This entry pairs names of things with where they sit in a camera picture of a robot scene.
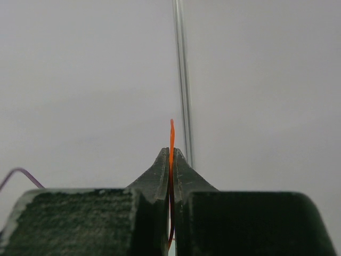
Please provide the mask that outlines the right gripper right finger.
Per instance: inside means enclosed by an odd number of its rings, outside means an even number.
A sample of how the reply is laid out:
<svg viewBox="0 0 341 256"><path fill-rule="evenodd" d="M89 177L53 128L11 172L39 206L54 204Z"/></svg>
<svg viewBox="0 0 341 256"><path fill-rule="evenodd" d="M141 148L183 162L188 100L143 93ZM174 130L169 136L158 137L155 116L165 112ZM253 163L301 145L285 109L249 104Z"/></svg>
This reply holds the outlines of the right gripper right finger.
<svg viewBox="0 0 341 256"><path fill-rule="evenodd" d="M321 214L294 191L220 191L174 151L177 255L336 255Z"/></svg>

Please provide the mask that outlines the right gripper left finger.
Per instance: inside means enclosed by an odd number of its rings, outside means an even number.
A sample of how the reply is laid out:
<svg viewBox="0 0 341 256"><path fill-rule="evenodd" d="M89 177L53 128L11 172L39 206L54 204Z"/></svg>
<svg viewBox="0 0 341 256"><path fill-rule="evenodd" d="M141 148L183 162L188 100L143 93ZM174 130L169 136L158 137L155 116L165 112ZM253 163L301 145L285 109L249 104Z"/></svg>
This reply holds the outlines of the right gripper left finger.
<svg viewBox="0 0 341 256"><path fill-rule="evenodd" d="M25 192L1 231L1 255L167 255L169 149L126 188Z"/></svg>

